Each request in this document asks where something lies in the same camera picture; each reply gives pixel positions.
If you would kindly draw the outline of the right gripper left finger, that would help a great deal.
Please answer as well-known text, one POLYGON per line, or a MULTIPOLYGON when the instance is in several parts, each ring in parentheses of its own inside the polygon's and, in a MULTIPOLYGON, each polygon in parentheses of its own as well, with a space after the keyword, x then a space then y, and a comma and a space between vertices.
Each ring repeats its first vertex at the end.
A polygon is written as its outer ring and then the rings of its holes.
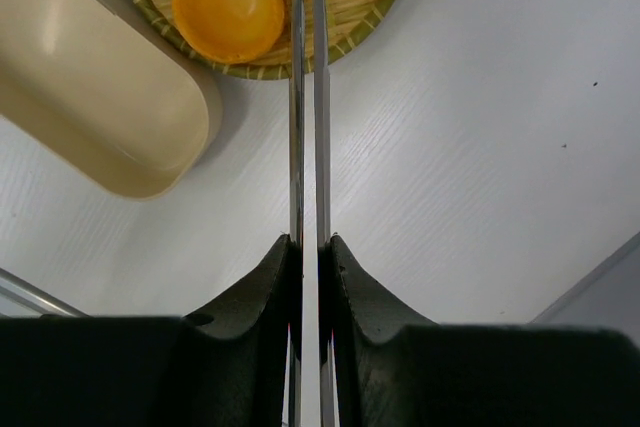
POLYGON ((5 426, 277 426, 296 249, 183 317, 1 322, 5 426))

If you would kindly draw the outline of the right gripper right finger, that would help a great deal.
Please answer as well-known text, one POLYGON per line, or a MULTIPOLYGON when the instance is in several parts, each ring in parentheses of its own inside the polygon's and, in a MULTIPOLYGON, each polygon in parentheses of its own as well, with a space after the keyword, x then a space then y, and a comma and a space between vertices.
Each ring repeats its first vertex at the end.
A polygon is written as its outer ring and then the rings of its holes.
POLYGON ((334 236, 319 266, 344 426, 635 426, 639 351, 607 329, 445 325, 334 236))

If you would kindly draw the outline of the yellow egg yolk food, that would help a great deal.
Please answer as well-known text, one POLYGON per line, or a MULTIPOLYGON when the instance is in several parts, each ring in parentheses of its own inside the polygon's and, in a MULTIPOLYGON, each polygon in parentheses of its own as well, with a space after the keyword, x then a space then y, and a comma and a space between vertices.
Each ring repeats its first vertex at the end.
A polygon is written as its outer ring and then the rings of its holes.
POLYGON ((172 0, 176 28, 202 57, 251 62, 271 50, 285 23, 284 0, 172 0))

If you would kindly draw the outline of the beige lunch box container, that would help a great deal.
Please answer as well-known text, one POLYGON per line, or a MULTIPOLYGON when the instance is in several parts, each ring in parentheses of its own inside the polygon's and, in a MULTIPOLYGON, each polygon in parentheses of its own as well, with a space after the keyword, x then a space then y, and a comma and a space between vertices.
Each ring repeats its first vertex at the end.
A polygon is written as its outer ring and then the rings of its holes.
POLYGON ((146 200, 208 149, 223 105, 125 0, 1 0, 1 113, 105 190, 146 200))

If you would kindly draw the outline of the metal food tongs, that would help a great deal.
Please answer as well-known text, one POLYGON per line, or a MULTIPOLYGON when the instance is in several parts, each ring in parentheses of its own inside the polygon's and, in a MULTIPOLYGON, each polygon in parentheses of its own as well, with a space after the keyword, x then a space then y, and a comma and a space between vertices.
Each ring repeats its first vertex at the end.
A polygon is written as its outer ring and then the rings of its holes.
POLYGON ((293 313, 289 346, 289 423, 301 419, 302 347, 305 285, 316 285, 318 298, 320 424, 339 424, 336 408, 333 332, 329 305, 331 232, 330 174, 330 73, 326 0, 291 0, 289 69, 289 227, 295 247, 293 313), (304 237, 306 212, 305 175, 315 174, 316 260, 315 269, 304 262, 311 243, 304 237))

